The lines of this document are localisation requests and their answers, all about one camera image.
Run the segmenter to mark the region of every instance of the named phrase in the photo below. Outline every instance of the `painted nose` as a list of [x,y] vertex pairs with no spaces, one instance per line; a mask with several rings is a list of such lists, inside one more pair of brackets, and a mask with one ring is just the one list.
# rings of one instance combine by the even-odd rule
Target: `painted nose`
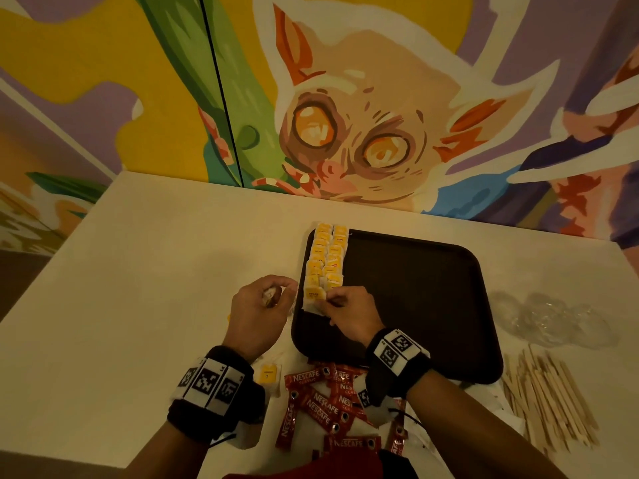
[[349,193],[357,187],[346,180],[344,168],[337,161],[323,160],[318,163],[317,176],[321,181],[320,190],[329,193]]

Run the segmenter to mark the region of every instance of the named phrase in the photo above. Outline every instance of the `white table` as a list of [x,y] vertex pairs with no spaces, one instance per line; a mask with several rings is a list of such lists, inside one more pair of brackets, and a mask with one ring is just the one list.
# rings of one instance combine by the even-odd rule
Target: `white table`
[[[639,281],[616,244],[129,172],[0,323],[0,449],[126,466],[183,371],[221,342],[232,295],[264,274],[299,278],[318,220],[459,244],[489,292],[544,292],[613,316],[616,348],[556,350],[601,426],[600,448],[575,442],[557,462],[575,478],[638,476]],[[523,346],[501,332],[500,344]],[[287,330],[270,357],[284,373],[303,367]],[[321,439],[304,417],[292,453],[274,450],[285,407],[271,402],[255,449],[212,449],[202,477],[306,463]],[[447,476],[408,454],[420,474]]]

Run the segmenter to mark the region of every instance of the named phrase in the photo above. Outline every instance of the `black wristband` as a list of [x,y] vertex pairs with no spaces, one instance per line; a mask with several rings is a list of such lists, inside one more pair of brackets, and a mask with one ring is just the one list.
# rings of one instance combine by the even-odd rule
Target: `black wristband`
[[[217,363],[223,371],[216,373],[205,369],[204,363]],[[232,349],[225,346],[213,347],[206,359],[201,360],[196,372],[192,370],[194,369],[189,369],[180,382],[180,386],[183,386],[183,392],[180,392],[183,398],[173,401],[167,416],[167,420],[184,435],[210,444],[222,433],[235,430],[240,420],[255,423],[263,419],[266,392],[253,381],[251,365]],[[188,391],[192,387],[197,390],[199,397],[204,396],[204,402],[195,404],[188,400]],[[226,410],[221,413],[219,407],[214,408],[218,412],[211,410],[209,403],[212,400],[216,400]]]
[[370,365],[366,389],[375,406],[387,395],[406,398],[408,390],[431,369],[428,352],[392,328],[384,328],[374,336],[366,348],[366,358]]

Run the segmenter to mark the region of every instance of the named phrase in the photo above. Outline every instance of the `painted eye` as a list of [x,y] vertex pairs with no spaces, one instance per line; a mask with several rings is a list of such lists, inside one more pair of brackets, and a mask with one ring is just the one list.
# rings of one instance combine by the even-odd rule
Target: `painted eye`
[[319,106],[297,108],[293,124],[300,140],[309,146],[325,146],[335,139],[333,122],[324,109]]
[[388,168],[408,156],[408,141],[399,136],[379,136],[363,152],[363,159],[373,168]]

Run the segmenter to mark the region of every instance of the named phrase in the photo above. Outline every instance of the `hand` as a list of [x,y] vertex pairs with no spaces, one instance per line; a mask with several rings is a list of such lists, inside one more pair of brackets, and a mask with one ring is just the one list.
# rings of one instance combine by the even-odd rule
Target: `hand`
[[326,301],[315,301],[315,306],[330,317],[331,325],[337,324],[344,336],[366,347],[385,327],[375,307],[375,299],[361,286],[335,287],[326,293]]
[[[271,300],[275,306],[267,308],[262,302],[262,293],[271,287],[276,288]],[[296,293],[297,282],[283,276],[269,275],[245,285],[231,302],[231,318],[222,345],[249,363],[257,360],[282,334]]]

